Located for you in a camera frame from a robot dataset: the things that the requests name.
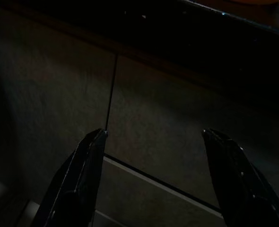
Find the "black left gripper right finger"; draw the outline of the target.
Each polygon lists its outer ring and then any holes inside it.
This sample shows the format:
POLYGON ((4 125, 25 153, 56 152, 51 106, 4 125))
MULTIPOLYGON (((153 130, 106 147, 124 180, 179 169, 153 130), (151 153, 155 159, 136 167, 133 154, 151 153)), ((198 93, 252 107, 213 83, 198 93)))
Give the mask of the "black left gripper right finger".
POLYGON ((228 227, 279 227, 279 197, 227 135, 204 129, 202 137, 213 188, 228 227))

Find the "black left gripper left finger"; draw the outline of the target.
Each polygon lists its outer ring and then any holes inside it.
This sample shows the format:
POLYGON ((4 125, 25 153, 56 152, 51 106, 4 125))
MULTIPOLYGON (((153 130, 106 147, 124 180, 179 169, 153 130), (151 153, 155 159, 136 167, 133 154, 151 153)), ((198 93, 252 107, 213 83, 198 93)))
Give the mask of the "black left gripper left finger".
POLYGON ((100 185, 108 132, 88 133, 54 175, 34 217, 36 227, 87 227, 100 185))

